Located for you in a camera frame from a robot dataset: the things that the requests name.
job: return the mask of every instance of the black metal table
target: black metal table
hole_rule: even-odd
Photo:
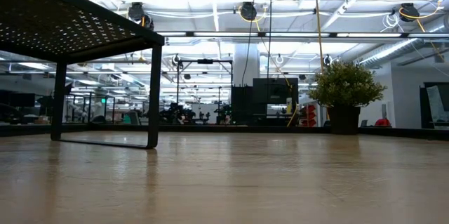
[[[153,148],[158,143],[164,37],[89,0],[0,0],[0,50],[57,63],[51,139]],[[67,65],[152,48],[146,145],[61,138]]]

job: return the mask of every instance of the perforated metal tabletop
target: perforated metal tabletop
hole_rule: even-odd
[[[0,0],[0,50],[84,62],[162,46],[164,38],[89,0]]]

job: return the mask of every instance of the black cable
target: black cable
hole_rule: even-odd
[[[272,23],[273,23],[273,1],[269,0],[269,38],[268,38],[268,61],[267,61],[267,101],[269,100],[269,61],[272,52]],[[268,115],[268,107],[265,110],[265,114]]]
[[[267,79],[269,78],[269,60],[272,51],[272,13],[273,13],[273,1],[269,0],[269,38],[268,38],[268,63],[267,63]]]
[[[251,16],[254,15],[254,11],[255,11],[254,1],[255,0],[253,0],[253,9],[251,9]],[[243,76],[241,77],[241,86],[242,87],[245,87],[243,85],[243,80],[245,79],[246,69],[248,68],[248,59],[249,59],[249,56],[250,56],[250,43],[251,43],[251,31],[252,31],[252,28],[253,28],[253,21],[250,22],[250,36],[248,38],[248,51],[246,52],[245,70],[243,71]]]

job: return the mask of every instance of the black plant pot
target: black plant pot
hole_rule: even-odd
[[[358,116],[360,107],[329,107],[330,132],[340,135],[356,135],[358,133]]]

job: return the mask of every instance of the white column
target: white column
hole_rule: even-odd
[[[236,44],[234,49],[233,84],[237,87],[253,86],[254,78],[260,78],[260,52],[257,44],[249,44],[249,52],[248,44]]]

